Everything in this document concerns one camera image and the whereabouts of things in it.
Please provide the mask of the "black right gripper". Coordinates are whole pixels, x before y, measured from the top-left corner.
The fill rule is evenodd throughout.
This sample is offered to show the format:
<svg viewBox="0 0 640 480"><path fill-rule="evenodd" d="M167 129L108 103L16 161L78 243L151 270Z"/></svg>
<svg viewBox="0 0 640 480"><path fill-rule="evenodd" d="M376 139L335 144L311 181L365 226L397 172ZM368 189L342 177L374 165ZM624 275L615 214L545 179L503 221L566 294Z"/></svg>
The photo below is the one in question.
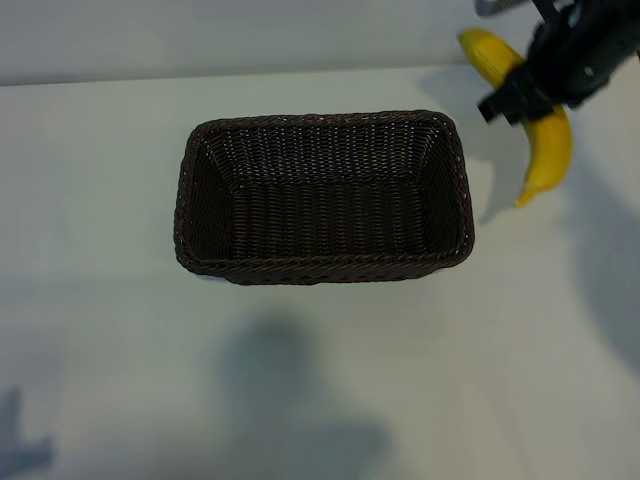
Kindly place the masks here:
<svg viewBox="0 0 640 480"><path fill-rule="evenodd" d="M575 108L639 54L637 1L565 1L561 7L537 1L535 6L542 22L527 63L536 77L528 66L511 70L478 104L487 123L500 116L510 125L542 119L554 110L551 99Z"/></svg>

